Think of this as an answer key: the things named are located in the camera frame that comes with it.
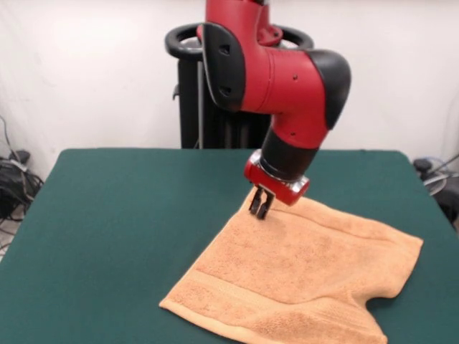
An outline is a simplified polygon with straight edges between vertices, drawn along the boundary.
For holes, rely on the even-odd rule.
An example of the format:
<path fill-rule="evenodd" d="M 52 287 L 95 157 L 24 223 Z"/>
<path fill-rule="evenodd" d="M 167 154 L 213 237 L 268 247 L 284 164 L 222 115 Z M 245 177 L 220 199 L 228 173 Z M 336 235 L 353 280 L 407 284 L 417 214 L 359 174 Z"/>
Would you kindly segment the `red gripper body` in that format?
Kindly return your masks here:
<path fill-rule="evenodd" d="M 245 164 L 245 178 L 256 188 L 259 186 L 267 194 L 273 194 L 282 203 L 292 206 L 308 189 L 310 181 L 305 176 L 301 176 L 297 181 L 281 181 L 268 174 L 260 162 L 261 151 L 255 150 Z"/>

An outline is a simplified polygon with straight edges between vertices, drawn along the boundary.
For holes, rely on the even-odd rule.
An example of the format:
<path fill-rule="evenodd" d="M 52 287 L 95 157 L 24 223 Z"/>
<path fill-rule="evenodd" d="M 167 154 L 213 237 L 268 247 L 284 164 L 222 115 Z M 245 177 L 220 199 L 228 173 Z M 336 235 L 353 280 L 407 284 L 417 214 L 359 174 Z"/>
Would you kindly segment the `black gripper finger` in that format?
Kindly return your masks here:
<path fill-rule="evenodd" d="M 266 194 L 266 200 L 264 203 L 260 205 L 260 208 L 258 209 L 258 212 L 257 212 L 258 219 L 265 219 L 274 200 L 275 200 L 275 196 L 273 194 L 271 193 Z"/>
<path fill-rule="evenodd" d="M 261 187 L 257 187 L 256 188 L 256 191 L 252 197 L 252 200 L 251 200 L 251 203 L 250 203 L 250 207 L 249 207 L 249 211 L 252 215 L 257 215 L 257 213 L 259 212 L 260 210 L 260 207 L 261 207 L 261 203 L 262 203 L 262 195 L 264 193 L 264 190 L 263 188 Z"/>

